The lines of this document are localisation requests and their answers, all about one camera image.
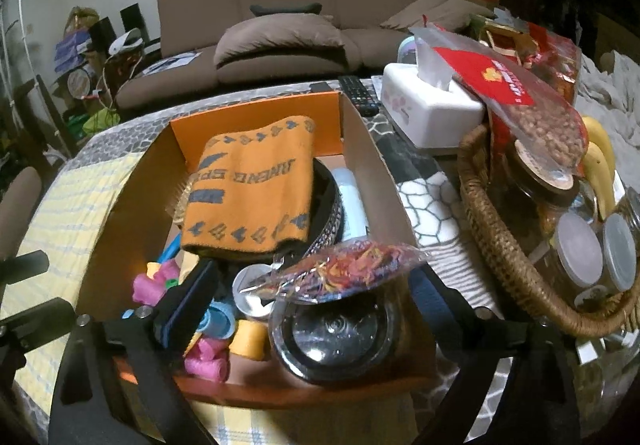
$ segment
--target black speaker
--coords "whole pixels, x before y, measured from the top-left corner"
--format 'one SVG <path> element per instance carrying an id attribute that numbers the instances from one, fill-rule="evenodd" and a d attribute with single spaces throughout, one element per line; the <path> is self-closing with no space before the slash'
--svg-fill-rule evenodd
<path id="1" fill-rule="evenodd" d="M 94 44 L 94 49 L 98 53 L 108 55 L 109 46 L 116 40 L 116 33 L 113 31 L 113 25 L 111 25 L 109 17 L 105 17 L 91 26 L 89 28 L 89 35 L 91 35 L 91 42 Z"/>
<path id="2" fill-rule="evenodd" d="M 120 10 L 120 17 L 122 18 L 124 31 L 131 31 L 133 30 L 133 28 L 138 28 L 140 30 L 140 33 L 142 33 L 142 38 L 145 41 L 145 44 L 149 42 L 149 35 L 146 31 L 145 19 L 140 13 L 140 5 L 138 3 Z"/>

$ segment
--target remote control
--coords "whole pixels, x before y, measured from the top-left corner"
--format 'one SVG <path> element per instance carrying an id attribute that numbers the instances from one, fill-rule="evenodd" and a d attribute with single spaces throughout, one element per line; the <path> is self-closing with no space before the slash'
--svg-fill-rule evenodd
<path id="1" fill-rule="evenodd" d="M 378 104 L 357 76 L 339 76 L 338 82 L 340 82 L 344 94 L 347 95 L 361 116 L 375 116 L 380 112 Z"/>

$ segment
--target pink foam roller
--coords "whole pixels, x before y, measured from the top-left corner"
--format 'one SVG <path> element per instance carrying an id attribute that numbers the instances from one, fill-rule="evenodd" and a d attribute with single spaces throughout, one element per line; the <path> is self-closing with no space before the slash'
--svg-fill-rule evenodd
<path id="1" fill-rule="evenodd" d="M 149 279 L 144 273 L 133 279 L 133 302 L 155 306 L 165 292 L 164 284 Z"/>
<path id="2" fill-rule="evenodd" d="M 209 362 L 213 359 L 220 358 L 222 354 L 226 356 L 226 353 L 223 353 L 223 351 L 229 347 L 229 341 L 203 337 L 198 341 L 197 347 L 200 352 L 200 359 Z"/>
<path id="3" fill-rule="evenodd" d="M 164 286 L 168 280 L 178 279 L 178 277 L 180 277 L 180 266 L 175 262 L 175 259 L 169 259 L 160 265 L 160 268 L 154 275 L 154 281 Z"/>
<path id="4" fill-rule="evenodd" d="M 197 375 L 211 381 L 223 382 L 229 375 L 229 361 L 227 359 L 203 362 L 194 358 L 186 358 L 184 359 L 184 368 L 190 375 Z"/>

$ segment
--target white blanket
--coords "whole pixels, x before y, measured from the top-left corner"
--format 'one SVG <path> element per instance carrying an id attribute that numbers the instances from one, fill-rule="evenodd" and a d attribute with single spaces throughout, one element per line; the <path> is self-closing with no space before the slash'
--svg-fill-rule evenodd
<path id="1" fill-rule="evenodd" d="M 593 60 L 582 57 L 575 108 L 606 129 L 622 181 L 640 190 L 640 66 L 613 53 L 611 74 L 601 73 Z"/>

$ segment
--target wicker basket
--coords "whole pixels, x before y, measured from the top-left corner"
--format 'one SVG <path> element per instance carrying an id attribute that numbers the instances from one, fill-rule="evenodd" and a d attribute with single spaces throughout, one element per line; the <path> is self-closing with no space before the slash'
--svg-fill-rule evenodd
<path id="1" fill-rule="evenodd" d="M 489 129 L 476 127 L 460 142 L 460 194 L 476 243 L 491 270 L 520 307 L 531 316 L 546 316 L 561 331 L 576 337 L 602 337 L 621 327 L 635 330 L 640 319 L 636 301 L 640 273 L 631 290 L 607 300 L 596 313 L 578 313 L 540 277 L 500 219 L 486 193 Z"/>

